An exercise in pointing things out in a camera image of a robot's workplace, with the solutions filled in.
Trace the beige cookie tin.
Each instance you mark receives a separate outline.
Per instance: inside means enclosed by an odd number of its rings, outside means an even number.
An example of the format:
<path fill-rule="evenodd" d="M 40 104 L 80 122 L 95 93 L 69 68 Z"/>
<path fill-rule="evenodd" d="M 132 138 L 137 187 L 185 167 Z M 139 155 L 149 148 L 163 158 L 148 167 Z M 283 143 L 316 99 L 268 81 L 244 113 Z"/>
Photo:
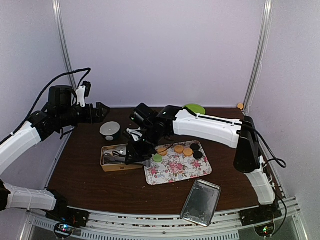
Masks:
<path fill-rule="evenodd" d="M 111 145 L 104 146 L 101 149 L 101 157 L 100 157 L 100 166 L 102 167 L 104 172 L 117 172 L 117 171 L 127 171 L 127 170 L 135 170 L 142 169 L 143 165 L 141 164 L 130 164 L 126 165 L 124 162 L 119 162 L 116 159 L 113 160 L 116 156 L 114 156 L 114 152 L 119 153 L 120 155 L 126 155 L 127 144 L 119 144 L 119 145 Z"/>

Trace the metal tongs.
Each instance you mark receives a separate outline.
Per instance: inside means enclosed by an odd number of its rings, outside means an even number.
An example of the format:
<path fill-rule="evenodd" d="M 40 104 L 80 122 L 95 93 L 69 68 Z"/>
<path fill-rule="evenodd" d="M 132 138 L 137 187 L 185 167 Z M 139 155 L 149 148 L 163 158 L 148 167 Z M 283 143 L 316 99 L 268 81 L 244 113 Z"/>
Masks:
<path fill-rule="evenodd" d="M 105 152 L 102 155 L 102 163 L 103 165 L 109 164 L 126 164 L 126 165 L 142 165 L 144 167 L 151 167 L 152 161 L 151 160 L 144 160 L 144 161 L 132 161 L 131 158 L 126 160 L 125 155 L 113 155 L 110 152 Z"/>

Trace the floral rectangular tray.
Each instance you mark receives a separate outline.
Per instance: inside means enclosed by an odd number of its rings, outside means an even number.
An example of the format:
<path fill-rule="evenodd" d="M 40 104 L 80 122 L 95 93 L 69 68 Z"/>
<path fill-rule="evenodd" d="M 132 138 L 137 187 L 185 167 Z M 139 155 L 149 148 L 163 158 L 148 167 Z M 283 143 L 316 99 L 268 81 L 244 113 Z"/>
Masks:
<path fill-rule="evenodd" d="M 203 154 L 200 160 L 193 157 L 194 151 L 190 148 L 193 143 L 200 145 L 199 151 Z M 183 153 L 179 154 L 174 151 L 176 145 L 184 146 Z M 148 185 L 156 186 L 204 177 L 213 171 L 198 140 L 160 145 L 155 148 L 156 151 L 158 148 L 166 148 L 167 155 L 162 155 L 162 162 L 154 162 L 151 158 L 151 166 L 144 168 Z"/>

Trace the silver metal tin lid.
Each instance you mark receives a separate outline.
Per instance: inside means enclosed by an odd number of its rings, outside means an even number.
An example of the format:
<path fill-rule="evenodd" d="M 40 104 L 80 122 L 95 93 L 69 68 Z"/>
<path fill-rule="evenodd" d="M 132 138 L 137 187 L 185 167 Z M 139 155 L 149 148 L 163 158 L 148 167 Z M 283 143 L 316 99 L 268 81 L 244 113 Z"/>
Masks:
<path fill-rule="evenodd" d="M 180 218 L 202 227 L 208 227 L 216 212 L 220 195 L 220 186 L 202 179 L 195 180 L 180 213 Z"/>

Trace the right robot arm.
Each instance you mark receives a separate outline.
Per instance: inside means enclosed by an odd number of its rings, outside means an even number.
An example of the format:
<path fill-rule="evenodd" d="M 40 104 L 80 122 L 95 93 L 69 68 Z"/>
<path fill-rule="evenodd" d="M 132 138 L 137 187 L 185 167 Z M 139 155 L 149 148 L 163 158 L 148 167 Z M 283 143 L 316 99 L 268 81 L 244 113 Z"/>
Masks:
<path fill-rule="evenodd" d="M 138 139 L 131 139 L 126 148 L 125 164 L 149 160 L 164 137 L 190 136 L 223 144 L 236 150 L 234 168 L 247 176 L 259 206 L 256 216 L 268 220 L 275 212 L 276 194 L 271 177 L 265 171 L 258 133 L 251 117 L 228 119 L 194 113 L 187 107 L 168 105 L 157 112 L 140 103 L 130 115 L 142 130 Z"/>

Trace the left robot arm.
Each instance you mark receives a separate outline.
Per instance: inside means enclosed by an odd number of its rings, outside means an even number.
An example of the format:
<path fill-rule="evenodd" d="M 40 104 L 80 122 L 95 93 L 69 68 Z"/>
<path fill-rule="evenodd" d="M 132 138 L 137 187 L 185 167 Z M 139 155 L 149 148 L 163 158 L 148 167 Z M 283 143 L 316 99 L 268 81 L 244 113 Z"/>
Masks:
<path fill-rule="evenodd" d="M 53 133 L 65 136 L 65 127 L 103 122 L 111 109 L 101 102 L 95 105 L 86 103 L 90 88 L 89 82 L 77 90 L 67 85 L 50 87 L 43 109 L 32 112 L 17 132 L 1 143 L 0 172 L 4 173 L 21 155 Z M 66 200 L 53 191 L 17 187 L 3 181 L 0 183 L 1 211 L 10 208 L 40 209 L 52 211 L 61 222 L 67 222 L 72 218 L 72 211 L 66 206 Z"/>

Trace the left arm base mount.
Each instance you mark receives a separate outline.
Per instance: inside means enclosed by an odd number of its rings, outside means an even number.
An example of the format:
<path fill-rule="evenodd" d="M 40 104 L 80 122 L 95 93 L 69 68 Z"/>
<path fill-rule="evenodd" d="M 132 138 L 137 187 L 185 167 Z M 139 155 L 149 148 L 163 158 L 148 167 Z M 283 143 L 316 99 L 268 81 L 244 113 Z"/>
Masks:
<path fill-rule="evenodd" d="M 56 190 L 49 189 L 56 199 L 56 204 L 52 211 L 45 210 L 48 219 L 59 221 L 72 227 L 86 227 L 90 213 L 86 210 L 79 210 L 69 207 L 68 200 Z"/>

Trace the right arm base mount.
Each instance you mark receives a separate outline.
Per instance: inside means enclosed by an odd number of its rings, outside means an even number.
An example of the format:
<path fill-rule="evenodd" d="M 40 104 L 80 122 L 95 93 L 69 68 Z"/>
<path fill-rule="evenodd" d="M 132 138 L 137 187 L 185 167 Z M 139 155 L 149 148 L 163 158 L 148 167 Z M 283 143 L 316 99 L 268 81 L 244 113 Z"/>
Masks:
<path fill-rule="evenodd" d="M 264 222 L 270 222 L 275 218 L 281 217 L 282 211 L 279 205 L 282 199 L 276 195 L 275 201 L 268 205 L 259 205 L 254 208 L 244 209 L 239 212 L 239 218 L 242 226 L 256 225 Z"/>

